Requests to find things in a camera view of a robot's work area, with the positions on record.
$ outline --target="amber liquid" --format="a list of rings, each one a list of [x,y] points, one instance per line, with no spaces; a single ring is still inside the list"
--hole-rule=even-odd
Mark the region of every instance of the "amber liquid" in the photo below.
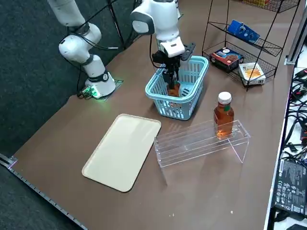
[[[218,104],[214,109],[215,132],[219,139],[223,139],[232,133],[235,113],[229,104]]]
[[[172,97],[179,97],[179,89],[180,89],[180,83],[177,82],[175,85],[174,85],[174,88],[173,89],[170,89],[169,86],[167,86],[167,93],[169,96],[172,96]]]

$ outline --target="iced tea bottle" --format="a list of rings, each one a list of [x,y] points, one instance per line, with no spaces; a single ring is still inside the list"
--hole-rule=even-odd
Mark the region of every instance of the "iced tea bottle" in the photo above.
[[[218,105],[214,109],[215,132],[217,138],[223,139],[232,133],[235,113],[230,105],[231,94],[229,92],[221,92],[217,101]]]

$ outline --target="metal pole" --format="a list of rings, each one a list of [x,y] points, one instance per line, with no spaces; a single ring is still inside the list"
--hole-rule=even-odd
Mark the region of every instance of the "metal pole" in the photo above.
[[[226,46],[226,35],[227,35],[227,26],[228,26],[228,13],[229,13],[229,0],[228,0],[228,4],[227,4],[227,18],[226,18],[225,43],[224,43],[224,46]]]
[[[207,20],[207,26],[206,26],[206,31],[205,31],[205,36],[203,38],[203,42],[202,42],[202,48],[201,48],[201,55],[203,56],[203,46],[205,44],[205,39],[206,39],[206,34],[207,34],[207,29],[208,29],[208,22],[209,22],[209,19],[210,19],[210,13],[211,13],[211,8],[212,8],[212,3],[213,3],[213,0],[211,0],[211,4],[210,4],[210,9],[209,9],[209,15],[208,15],[208,20]]]
[[[287,33],[287,37],[289,35],[292,22],[290,24],[290,27],[289,27],[289,30],[288,30],[288,33]],[[306,35],[307,35],[307,11],[305,9],[302,20],[301,20],[301,22],[298,26],[297,32],[295,34],[295,38],[294,38],[292,46],[290,48],[289,55],[286,56],[286,60],[285,60],[286,65],[294,65],[295,64],[296,59],[297,59],[297,57],[298,57],[298,55],[301,51],[301,48],[303,46],[304,39],[306,38]]]
[[[126,45],[125,45],[123,36],[121,35],[120,29],[119,29],[118,21],[117,21],[115,12],[114,12],[114,8],[112,6],[112,2],[111,2],[111,0],[107,0],[107,3],[108,3],[108,7],[110,9],[110,12],[111,12],[111,15],[112,15],[112,18],[113,18],[116,30],[117,30],[117,34],[118,34],[119,39],[120,39],[121,45],[124,47],[124,49],[126,49]]]
[[[270,26],[270,28],[269,28],[269,31],[268,31],[267,35],[265,36],[263,45],[261,46],[260,52],[259,52],[259,54],[258,54],[257,60],[256,60],[255,65],[254,65],[254,68],[253,68],[253,70],[252,70],[252,72],[251,72],[251,74],[250,74],[250,77],[249,77],[249,80],[248,80],[248,84],[247,84],[246,91],[248,91],[250,78],[251,78],[251,76],[253,75],[253,72],[254,72],[254,69],[255,69],[255,67],[256,67],[256,64],[257,64],[257,62],[258,62],[258,60],[259,60],[259,57],[260,57],[261,52],[262,52],[262,50],[263,50],[263,47],[264,47],[264,45],[265,45],[265,43],[266,43],[266,41],[267,41],[267,39],[268,39],[268,36],[269,36],[270,31],[271,31],[271,29],[272,29],[272,27],[273,27],[273,24],[274,24],[274,22],[275,22],[275,19],[276,19],[276,17],[277,17],[277,14],[278,14],[278,12],[280,11],[280,8],[281,8],[281,6],[282,6],[282,3],[283,3],[283,0],[280,2],[279,8],[278,8],[278,10],[277,10],[277,12],[276,12],[276,14],[275,14],[275,16],[274,16],[274,19],[273,19],[273,21],[272,21],[272,23],[271,23],[271,26]]]

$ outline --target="plastic basket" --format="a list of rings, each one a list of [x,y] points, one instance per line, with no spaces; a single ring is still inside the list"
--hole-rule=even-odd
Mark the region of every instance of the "plastic basket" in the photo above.
[[[189,120],[203,89],[203,79],[208,69],[208,60],[192,56],[188,64],[179,69],[180,97],[167,95],[163,69],[159,69],[147,83],[146,95],[154,100],[158,112],[180,120]]]

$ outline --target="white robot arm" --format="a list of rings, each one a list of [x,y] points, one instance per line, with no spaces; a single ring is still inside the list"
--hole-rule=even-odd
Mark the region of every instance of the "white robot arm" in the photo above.
[[[57,20],[70,31],[79,28],[76,35],[69,35],[59,44],[59,51],[69,61],[80,63],[88,75],[85,82],[94,98],[109,95],[115,89],[115,82],[106,70],[98,55],[92,55],[91,44],[97,44],[101,39],[99,28],[91,23],[85,23],[74,0],[48,0]]]
[[[177,27],[175,0],[143,0],[131,13],[133,29],[141,35],[156,34],[158,48],[169,58],[185,52]]]
[[[165,64],[164,81],[173,90],[178,84],[182,62],[188,62],[195,48],[182,44],[177,27],[178,14],[175,0],[143,0],[130,15],[133,29],[142,35],[156,34],[158,49],[152,54],[153,62]]]

